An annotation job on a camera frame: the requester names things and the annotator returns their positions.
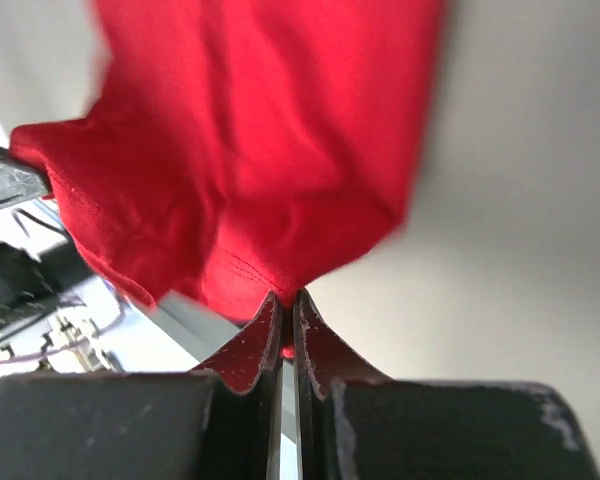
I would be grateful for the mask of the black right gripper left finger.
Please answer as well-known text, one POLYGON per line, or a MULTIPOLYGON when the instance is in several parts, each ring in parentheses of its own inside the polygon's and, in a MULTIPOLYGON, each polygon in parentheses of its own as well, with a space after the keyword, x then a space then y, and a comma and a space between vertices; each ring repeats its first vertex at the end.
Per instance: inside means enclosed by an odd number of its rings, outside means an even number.
POLYGON ((185 373, 0 379, 0 479, 275 479, 283 309, 185 373))

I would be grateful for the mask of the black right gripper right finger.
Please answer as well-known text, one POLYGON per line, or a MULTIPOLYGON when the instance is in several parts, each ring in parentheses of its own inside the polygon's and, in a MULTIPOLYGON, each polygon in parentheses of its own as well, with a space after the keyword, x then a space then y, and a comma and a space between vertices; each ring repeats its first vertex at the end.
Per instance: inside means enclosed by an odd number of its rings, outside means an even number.
POLYGON ((304 479, 597 479, 570 406, 549 386, 400 381, 294 303, 297 444, 304 479))

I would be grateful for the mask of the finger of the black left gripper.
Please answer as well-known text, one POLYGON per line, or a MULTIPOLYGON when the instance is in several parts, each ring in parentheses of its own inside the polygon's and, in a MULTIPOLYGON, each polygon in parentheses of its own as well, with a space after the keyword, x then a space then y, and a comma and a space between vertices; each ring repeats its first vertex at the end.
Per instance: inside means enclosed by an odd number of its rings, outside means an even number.
POLYGON ((0 146, 0 210, 41 198, 50 191, 45 174, 16 162, 0 146))

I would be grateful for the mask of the red t shirt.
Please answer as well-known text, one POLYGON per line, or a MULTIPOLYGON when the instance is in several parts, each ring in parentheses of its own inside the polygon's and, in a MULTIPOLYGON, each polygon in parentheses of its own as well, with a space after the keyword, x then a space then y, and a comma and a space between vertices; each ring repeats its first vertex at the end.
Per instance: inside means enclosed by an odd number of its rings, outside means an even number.
POLYGON ((405 219, 442 1, 97 1, 81 118, 22 125, 87 264, 154 306, 248 321, 405 219))

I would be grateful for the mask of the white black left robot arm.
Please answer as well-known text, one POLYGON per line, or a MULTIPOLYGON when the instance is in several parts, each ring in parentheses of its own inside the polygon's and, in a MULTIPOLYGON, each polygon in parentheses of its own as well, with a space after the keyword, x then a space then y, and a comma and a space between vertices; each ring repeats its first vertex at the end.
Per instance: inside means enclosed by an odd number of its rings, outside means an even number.
MULTIPOLYGON (((0 211, 43 197, 49 190, 43 174, 19 164, 0 146, 0 211)), ((0 242, 0 330, 48 309, 56 296, 39 262, 25 251, 0 242)))

